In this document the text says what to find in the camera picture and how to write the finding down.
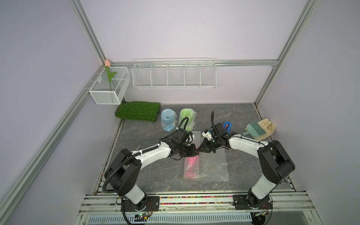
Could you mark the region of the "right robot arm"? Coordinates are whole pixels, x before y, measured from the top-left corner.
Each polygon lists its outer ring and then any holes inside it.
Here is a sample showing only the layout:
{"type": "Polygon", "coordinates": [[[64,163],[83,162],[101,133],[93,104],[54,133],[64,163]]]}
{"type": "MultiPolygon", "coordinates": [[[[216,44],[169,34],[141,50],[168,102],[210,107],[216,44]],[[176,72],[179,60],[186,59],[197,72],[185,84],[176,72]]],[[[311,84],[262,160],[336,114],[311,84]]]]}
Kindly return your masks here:
{"type": "Polygon", "coordinates": [[[256,208],[263,201],[269,200],[273,189],[295,170],[295,164],[279,141],[263,142],[247,138],[245,136],[249,134],[249,131],[250,129],[247,129],[242,134],[228,133],[221,123],[214,123],[214,112],[212,112],[210,130],[202,133],[204,140],[198,151],[215,153],[218,149],[227,148],[258,158],[262,175],[245,198],[249,207],[256,208]]]}

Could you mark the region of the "pink plastic wine glass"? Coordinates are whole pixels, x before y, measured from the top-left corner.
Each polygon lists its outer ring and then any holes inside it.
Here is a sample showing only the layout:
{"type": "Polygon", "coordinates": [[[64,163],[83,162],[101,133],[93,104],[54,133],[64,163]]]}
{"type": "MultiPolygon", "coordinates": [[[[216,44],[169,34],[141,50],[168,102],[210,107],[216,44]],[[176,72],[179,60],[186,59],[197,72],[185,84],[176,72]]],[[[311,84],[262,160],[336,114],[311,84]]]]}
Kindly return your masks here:
{"type": "Polygon", "coordinates": [[[195,180],[199,175],[199,157],[188,157],[184,161],[184,179],[195,180]]]}

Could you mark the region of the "green dustpan brush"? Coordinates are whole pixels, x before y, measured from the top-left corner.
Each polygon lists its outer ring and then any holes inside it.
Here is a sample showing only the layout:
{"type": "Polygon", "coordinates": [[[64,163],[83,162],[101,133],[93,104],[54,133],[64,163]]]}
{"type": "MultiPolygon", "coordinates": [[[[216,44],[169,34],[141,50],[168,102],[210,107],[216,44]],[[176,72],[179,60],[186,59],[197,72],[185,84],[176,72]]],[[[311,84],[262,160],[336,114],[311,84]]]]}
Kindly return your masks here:
{"type": "Polygon", "coordinates": [[[241,133],[241,136],[251,135],[252,137],[260,137],[266,134],[266,131],[257,122],[248,124],[245,130],[245,132],[241,133]]]}

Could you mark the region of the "bubble wrap sheet stack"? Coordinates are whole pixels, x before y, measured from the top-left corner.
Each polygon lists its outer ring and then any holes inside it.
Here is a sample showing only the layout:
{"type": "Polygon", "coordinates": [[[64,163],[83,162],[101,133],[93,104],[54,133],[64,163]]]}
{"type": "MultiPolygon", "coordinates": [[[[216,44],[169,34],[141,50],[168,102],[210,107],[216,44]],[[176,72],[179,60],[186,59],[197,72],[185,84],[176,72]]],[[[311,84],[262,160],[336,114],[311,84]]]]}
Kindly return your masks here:
{"type": "Polygon", "coordinates": [[[217,150],[216,153],[201,152],[199,157],[199,175],[195,180],[189,181],[210,181],[210,182],[227,182],[229,174],[225,150],[217,150]]]}

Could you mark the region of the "artificial pink tulip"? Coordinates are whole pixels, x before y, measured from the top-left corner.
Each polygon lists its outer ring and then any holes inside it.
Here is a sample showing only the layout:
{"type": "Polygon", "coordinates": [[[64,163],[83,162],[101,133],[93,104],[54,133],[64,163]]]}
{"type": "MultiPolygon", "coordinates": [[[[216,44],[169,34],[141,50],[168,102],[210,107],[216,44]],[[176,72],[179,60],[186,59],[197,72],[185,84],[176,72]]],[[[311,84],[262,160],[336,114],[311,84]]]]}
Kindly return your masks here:
{"type": "Polygon", "coordinates": [[[104,61],[104,64],[105,64],[105,69],[106,69],[106,72],[107,72],[107,76],[108,76],[108,82],[109,82],[109,87],[110,87],[110,91],[112,91],[112,85],[111,85],[111,82],[112,82],[112,79],[113,77],[116,75],[117,72],[111,72],[110,71],[110,66],[111,66],[111,62],[106,59],[104,61]]]}

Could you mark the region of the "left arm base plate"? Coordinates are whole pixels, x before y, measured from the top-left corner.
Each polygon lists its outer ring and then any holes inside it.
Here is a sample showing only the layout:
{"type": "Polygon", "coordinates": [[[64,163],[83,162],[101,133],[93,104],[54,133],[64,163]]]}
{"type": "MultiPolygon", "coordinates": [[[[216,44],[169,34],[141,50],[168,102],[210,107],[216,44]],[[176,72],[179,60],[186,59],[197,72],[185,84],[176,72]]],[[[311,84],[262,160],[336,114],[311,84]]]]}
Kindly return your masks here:
{"type": "Polygon", "coordinates": [[[125,212],[158,212],[160,207],[159,196],[145,196],[139,203],[135,204],[129,199],[121,201],[125,212]]]}

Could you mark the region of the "green artificial grass mat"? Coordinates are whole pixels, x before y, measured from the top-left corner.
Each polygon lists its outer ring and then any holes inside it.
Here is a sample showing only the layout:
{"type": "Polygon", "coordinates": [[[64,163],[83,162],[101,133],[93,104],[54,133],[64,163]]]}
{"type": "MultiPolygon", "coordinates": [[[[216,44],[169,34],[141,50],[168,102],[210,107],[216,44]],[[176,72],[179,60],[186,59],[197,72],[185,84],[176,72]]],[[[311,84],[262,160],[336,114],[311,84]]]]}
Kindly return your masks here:
{"type": "Polygon", "coordinates": [[[160,108],[161,104],[157,102],[126,102],[117,108],[115,116],[122,120],[155,122],[160,108]]]}

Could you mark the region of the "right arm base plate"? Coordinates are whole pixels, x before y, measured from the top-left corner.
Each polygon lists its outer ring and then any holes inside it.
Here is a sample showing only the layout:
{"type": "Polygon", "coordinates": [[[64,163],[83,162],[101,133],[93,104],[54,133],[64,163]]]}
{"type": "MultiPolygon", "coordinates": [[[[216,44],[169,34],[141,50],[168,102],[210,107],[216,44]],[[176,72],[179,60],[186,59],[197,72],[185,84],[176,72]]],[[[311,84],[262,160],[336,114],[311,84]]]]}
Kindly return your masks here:
{"type": "Polygon", "coordinates": [[[253,195],[233,195],[233,206],[236,210],[271,210],[273,208],[270,196],[259,200],[253,195]]]}

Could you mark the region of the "blue tape dispenser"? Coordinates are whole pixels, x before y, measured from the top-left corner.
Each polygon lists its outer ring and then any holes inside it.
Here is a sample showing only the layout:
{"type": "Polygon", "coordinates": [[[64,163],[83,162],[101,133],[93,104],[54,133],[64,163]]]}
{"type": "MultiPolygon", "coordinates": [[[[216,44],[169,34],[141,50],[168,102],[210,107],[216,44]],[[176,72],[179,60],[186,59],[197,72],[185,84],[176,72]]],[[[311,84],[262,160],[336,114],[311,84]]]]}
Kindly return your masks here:
{"type": "Polygon", "coordinates": [[[223,128],[224,130],[227,132],[227,133],[230,133],[231,131],[231,128],[232,128],[232,123],[226,121],[223,125],[223,128]]]}

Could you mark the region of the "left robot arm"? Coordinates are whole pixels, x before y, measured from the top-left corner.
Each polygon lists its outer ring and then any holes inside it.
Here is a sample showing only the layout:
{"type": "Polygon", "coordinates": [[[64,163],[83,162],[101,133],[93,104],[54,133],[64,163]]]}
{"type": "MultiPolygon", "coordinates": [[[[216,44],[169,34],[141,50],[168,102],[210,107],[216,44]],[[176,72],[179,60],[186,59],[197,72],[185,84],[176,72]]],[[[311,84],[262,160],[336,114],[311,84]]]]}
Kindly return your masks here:
{"type": "Polygon", "coordinates": [[[146,204],[147,195],[137,185],[142,169],[161,159],[178,156],[178,161],[199,154],[196,145],[192,143],[193,133],[186,130],[188,122],[188,117],[182,119],[174,132],[159,138],[157,144],[151,147],[137,151],[121,150],[104,173],[102,193],[116,193],[138,207],[146,204]]]}

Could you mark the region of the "white mesh basket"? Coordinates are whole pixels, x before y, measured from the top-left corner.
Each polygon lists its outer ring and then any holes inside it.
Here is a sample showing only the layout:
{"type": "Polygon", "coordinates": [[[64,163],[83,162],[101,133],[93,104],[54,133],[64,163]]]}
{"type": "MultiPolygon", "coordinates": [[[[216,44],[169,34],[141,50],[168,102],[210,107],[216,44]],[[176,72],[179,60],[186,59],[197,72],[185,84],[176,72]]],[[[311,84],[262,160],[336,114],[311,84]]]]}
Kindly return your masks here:
{"type": "Polygon", "coordinates": [[[130,81],[127,67],[105,67],[91,86],[89,93],[96,104],[120,105],[130,81]]]}

